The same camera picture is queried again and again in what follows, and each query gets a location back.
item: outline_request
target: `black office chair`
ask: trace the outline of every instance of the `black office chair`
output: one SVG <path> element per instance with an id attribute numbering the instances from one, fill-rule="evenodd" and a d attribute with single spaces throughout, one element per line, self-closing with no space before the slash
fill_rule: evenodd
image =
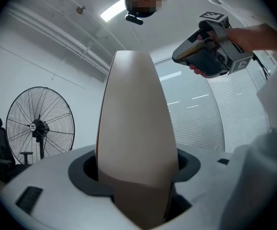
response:
<path id="1" fill-rule="evenodd" d="M 7 183 L 12 178 L 24 171 L 27 164 L 27 156 L 32 152 L 21 152 L 25 158 L 25 164 L 16 164 L 12 151 L 9 147 L 6 130 L 2 128 L 2 120 L 0 118 L 0 180 Z"/>

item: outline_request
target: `ceiling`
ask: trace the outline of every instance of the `ceiling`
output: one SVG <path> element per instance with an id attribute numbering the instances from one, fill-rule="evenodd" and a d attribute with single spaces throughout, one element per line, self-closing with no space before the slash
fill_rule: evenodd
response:
<path id="1" fill-rule="evenodd" d="M 126 11 L 109 22 L 100 14 L 119 0 L 12 0 L 57 26 L 99 56 L 108 66 L 118 50 L 154 51 L 181 42 L 198 27 L 207 10 L 223 9 L 207 0 L 168 0 L 139 26 L 127 22 Z M 85 7 L 83 14 L 77 7 Z"/>

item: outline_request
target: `fluorescent light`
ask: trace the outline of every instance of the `fluorescent light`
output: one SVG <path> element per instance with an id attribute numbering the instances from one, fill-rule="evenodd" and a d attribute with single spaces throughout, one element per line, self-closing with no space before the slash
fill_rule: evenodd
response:
<path id="1" fill-rule="evenodd" d="M 111 18 L 115 17 L 117 14 L 125 10 L 124 0 L 120 0 L 117 3 L 110 6 L 106 11 L 104 11 L 100 16 L 105 22 L 108 22 Z"/>
<path id="2" fill-rule="evenodd" d="M 197 96 L 197 97 L 192 98 L 192 100 L 194 100 L 194 99 L 198 99 L 198 98 L 201 98 L 201 97 L 204 97 L 204 96 L 208 96 L 208 95 L 209 95 L 209 94 L 205 94 L 205 95 Z"/>
<path id="3" fill-rule="evenodd" d="M 175 103 L 179 103 L 180 101 L 178 102 L 172 102 L 172 103 L 168 103 L 167 105 L 172 105 L 172 104 L 175 104 Z"/>
<path id="4" fill-rule="evenodd" d="M 166 79 L 170 79 L 170 78 L 179 76 L 179 75 L 181 75 L 181 74 L 182 74 L 182 72 L 181 72 L 181 71 L 178 71 L 178 72 L 175 72 L 175 73 L 172 73 L 172 74 L 163 76 L 163 77 L 159 78 L 159 80 L 160 80 L 160 81 L 163 81 L 163 80 L 166 80 Z"/>
<path id="5" fill-rule="evenodd" d="M 199 106 L 199 105 L 193 105 L 193 106 L 189 106 L 188 108 L 192 108 L 192 107 L 195 107 L 195 106 Z"/>

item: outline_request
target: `person's arm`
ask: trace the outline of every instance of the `person's arm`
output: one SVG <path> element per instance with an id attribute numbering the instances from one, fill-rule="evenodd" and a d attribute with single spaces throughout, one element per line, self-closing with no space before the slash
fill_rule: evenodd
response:
<path id="1" fill-rule="evenodd" d="M 277 31 L 267 24 L 249 26 L 244 28 L 229 28 L 226 30 L 229 40 L 239 45 L 244 52 L 251 52 L 254 50 L 272 50 L 277 51 Z M 208 32 L 214 38 L 215 43 L 218 38 L 214 31 Z M 189 67 L 194 70 L 196 74 L 206 77 L 205 73 L 194 65 Z"/>

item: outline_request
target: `industrial fan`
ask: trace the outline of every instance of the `industrial fan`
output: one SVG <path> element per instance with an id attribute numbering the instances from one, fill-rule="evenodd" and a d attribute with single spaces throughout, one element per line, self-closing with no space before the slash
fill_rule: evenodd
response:
<path id="1" fill-rule="evenodd" d="M 70 151 L 75 138 L 69 105 L 45 87 L 30 88 L 15 99 L 7 115 L 6 131 L 14 156 L 25 164 Z"/>

